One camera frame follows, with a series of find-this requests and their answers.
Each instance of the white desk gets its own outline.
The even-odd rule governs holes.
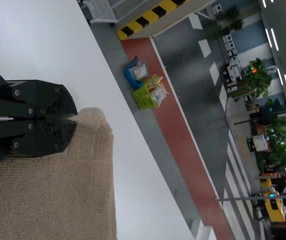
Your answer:
[[[64,84],[115,135],[118,240],[193,237],[75,0],[0,0],[0,74]]]

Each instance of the yellow and black hazard stripe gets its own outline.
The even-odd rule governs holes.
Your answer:
[[[175,8],[188,1],[190,0],[163,0],[157,6],[139,16],[139,18],[129,22],[124,27],[117,30],[119,39],[127,39],[129,36],[139,32],[147,25],[156,22],[164,15],[174,11]]]

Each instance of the yellow-green plastic basket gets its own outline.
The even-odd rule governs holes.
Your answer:
[[[156,77],[154,75],[143,86],[133,92],[133,96],[141,109],[158,108],[147,88],[147,85]]]

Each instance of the black metal bracket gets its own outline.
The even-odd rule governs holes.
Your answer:
[[[63,119],[77,114],[68,90],[40,80],[5,81],[0,75],[0,161],[5,157],[42,157],[63,152],[76,123]]]

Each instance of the beige cloth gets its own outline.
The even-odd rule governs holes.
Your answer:
[[[0,163],[0,240],[114,240],[113,135],[82,110],[69,147]]]

